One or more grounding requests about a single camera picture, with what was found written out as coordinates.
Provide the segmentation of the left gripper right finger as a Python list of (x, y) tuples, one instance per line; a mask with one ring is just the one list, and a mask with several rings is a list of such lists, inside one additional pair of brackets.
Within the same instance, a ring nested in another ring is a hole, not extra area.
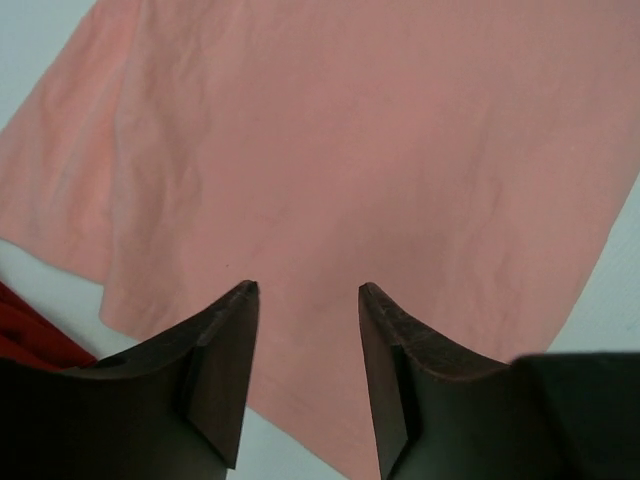
[(384, 479), (635, 479), (639, 356), (527, 355), (501, 363), (358, 293)]

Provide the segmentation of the pink t-shirt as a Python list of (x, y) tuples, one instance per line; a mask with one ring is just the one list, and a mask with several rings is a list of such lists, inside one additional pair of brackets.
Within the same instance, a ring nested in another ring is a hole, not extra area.
[(543, 350), (638, 172), (635, 1), (99, 1), (2, 130), (1, 236), (139, 340), (257, 281), (251, 408), (372, 479), (359, 286)]

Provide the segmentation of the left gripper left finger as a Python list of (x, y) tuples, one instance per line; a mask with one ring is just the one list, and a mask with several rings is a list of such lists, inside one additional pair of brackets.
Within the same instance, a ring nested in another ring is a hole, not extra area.
[(223, 479), (237, 463), (259, 316), (245, 280), (86, 368), (1, 363), (5, 479)]

